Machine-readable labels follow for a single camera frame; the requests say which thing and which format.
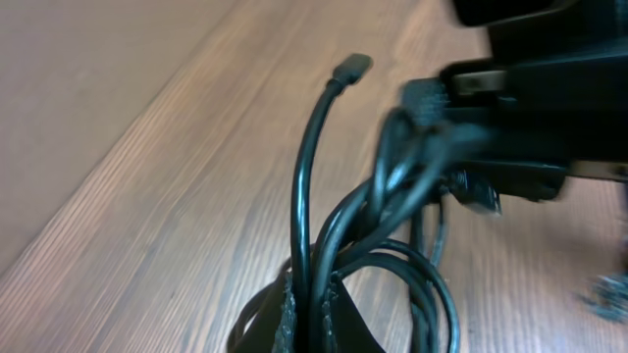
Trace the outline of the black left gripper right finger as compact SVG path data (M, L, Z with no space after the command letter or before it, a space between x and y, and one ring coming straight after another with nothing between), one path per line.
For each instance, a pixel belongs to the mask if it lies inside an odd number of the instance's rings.
M366 326L341 280L331 281L322 311L322 352L385 352Z

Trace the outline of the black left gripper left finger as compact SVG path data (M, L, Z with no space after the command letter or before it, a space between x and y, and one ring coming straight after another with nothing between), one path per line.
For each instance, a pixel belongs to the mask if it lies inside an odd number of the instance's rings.
M296 335L292 275L283 274L246 305L245 319L252 322L236 341L237 353L294 353Z

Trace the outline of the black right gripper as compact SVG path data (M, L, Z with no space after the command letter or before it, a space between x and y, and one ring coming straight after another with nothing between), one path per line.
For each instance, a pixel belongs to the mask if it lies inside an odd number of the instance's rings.
M490 57L451 64L441 80L408 81L400 105L416 126L434 126L449 97L454 116L494 133L485 152L503 159L455 163L442 176L449 189L485 181L500 195L542 202L559 195L568 172L626 176L626 2L457 1L454 9L462 25L485 29Z

